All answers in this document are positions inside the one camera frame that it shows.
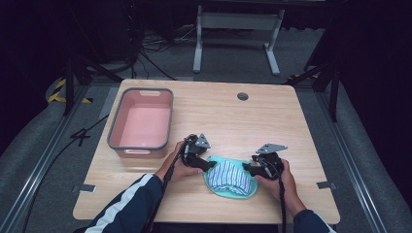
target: hand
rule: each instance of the hand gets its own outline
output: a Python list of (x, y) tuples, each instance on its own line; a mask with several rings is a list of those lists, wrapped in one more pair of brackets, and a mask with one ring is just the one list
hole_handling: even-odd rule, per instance
[[(158, 176), (161, 181), (163, 182), (164, 176), (169, 169), (170, 165), (172, 164), (173, 160), (175, 157), (178, 155), (178, 152), (184, 142), (179, 142), (176, 144), (175, 150), (171, 152), (166, 160), (164, 160), (163, 165), (161, 165), (160, 169), (155, 173), (156, 176)], [(173, 175), (171, 178), (171, 182), (178, 181), (180, 178), (189, 176), (189, 175), (195, 175), (195, 174), (201, 174), (203, 171), (200, 168), (192, 168), (192, 167), (187, 167), (185, 164), (183, 164), (182, 158), (178, 158), (178, 160), (175, 163), (175, 169), (173, 171)]]
[[(300, 211), (306, 210), (306, 207), (297, 195), (296, 183), (291, 173), (289, 162), (282, 159), (282, 163), (285, 167), (285, 170), (282, 172), (282, 182), (285, 187), (285, 204), (292, 216), (295, 216)], [(280, 199), (280, 186), (278, 180), (271, 181), (262, 176), (255, 176), (255, 179), (260, 185), (267, 188), (276, 199)]]

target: metal bar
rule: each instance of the metal bar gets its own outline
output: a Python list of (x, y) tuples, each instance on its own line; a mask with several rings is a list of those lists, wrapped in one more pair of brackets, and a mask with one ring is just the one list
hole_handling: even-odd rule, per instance
[(20, 195), (16, 199), (15, 204), (12, 206), (6, 218), (3, 220), (3, 223), (0, 226), (0, 233), (15, 232), (18, 222), (25, 214), (27, 207), (30, 205), (31, 200), (34, 198), (36, 189), (40, 188), (40, 181), (46, 175), (46, 171), (55, 157), (57, 146), (59, 145), (61, 137), (64, 134), (71, 118), (73, 117), (79, 105), (82, 103), (83, 98), (85, 98), (88, 86), (81, 85), (79, 89), (80, 90), (78, 91), (78, 94), (76, 96), (73, 111), (70, 111), (68, 116), (64, 116), (61, 119), (60, 123), (57, 125), (57, 128), (51, 137), (51, 140), (43, 151), (39, 161), (33, 169), (33, 172), (27, 178), (27, 181), (23, 186)]
[(370, 196), (369, 190), (361, 176), (361, 173), (356, 165), (356, 162), (349, 151), (347, 144), (340, 132), (338, 124), (334, 122), (328, 112), (328, 105), (325, 96), (322, 93), (316, 93), (318, 101), (322, 105), (322, 110), (327, 118), (330, 128), (332, 129), (333, 135), (338, 143), (340, 149), (340, 155), (345, 169), (351, 179), (352, 185), (354, 186), (355, 192), (360, 199), (360, 204), (366, 214), (367, 220), (373, 230), (373, 232), (388, 232), (378, 211), (376, 210), (375, 204)]

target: striped cloth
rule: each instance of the striped cloth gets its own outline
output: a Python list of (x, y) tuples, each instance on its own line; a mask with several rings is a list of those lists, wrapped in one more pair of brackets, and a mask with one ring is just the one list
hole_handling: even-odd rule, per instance
[(252, 183), (245, 172), (229, 161), (223, 161), (209, 171), (208, 183), (215, 190), (231, 191), (248, 196), (252, 191)]

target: jacket sleeve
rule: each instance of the jacket sleeve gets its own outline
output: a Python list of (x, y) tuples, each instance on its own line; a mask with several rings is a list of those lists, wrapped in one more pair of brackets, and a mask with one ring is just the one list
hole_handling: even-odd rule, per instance
[(140, 233), (162, 194), (161, 180), (146, 174), (120, 193), (91, 222), (86, 233)]
[(299, 212), (293, 219), (294, 233), (328, 233), (335, 232), (327, 225), (320, 216), (313, 211), (304, 210)]

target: human arm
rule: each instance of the human arm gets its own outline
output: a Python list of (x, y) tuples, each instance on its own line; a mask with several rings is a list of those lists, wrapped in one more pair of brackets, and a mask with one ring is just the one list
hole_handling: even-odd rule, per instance
[[(141, 232), (157, 202), (162, 196), (164, 176), (177, 156), (182, 142), (169, 154), (162, 166), (154, 175), (146, 174), (128, 189), (116, 196), (103, 211), (91, 222), (89, 232)], [(182, 159), (175, 163), (171, 181), (183, 176), (201, 173), (200, 169), (186, 167)]]
[[(307, 210), (302, 200), (299, 198), (291, 172), (290, 164), (282, 159), (285, 170), (282, 172), (282, 182), (285, 187), (285, 206), (293, 217), (294, 233), (323, 233), (334, 232), (330, 227), (313, 211)], [(280, 199), (279, 181), (271, 181), (262, 176), (255, 176), (258, 183), (267, 188), (273, 197)]]

